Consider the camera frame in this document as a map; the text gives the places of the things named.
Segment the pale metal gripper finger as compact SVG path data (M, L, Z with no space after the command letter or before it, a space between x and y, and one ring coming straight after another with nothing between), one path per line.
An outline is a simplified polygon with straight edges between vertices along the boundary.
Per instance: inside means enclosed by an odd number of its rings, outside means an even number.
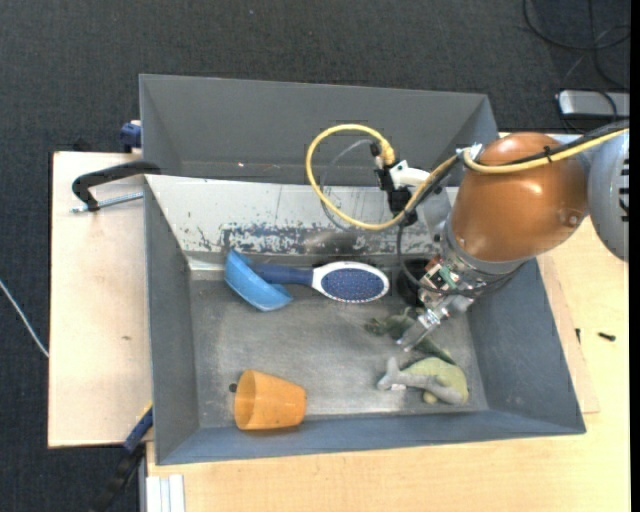
M414 324L403 333L402 349L405 352L411 351L425 337L430 335L440 326L441 321L438 319L433 320L426 317L419 317Z
M416 346L434 329L434 315L432 311L420 314L416 321L403 332L396 341L398 346Z

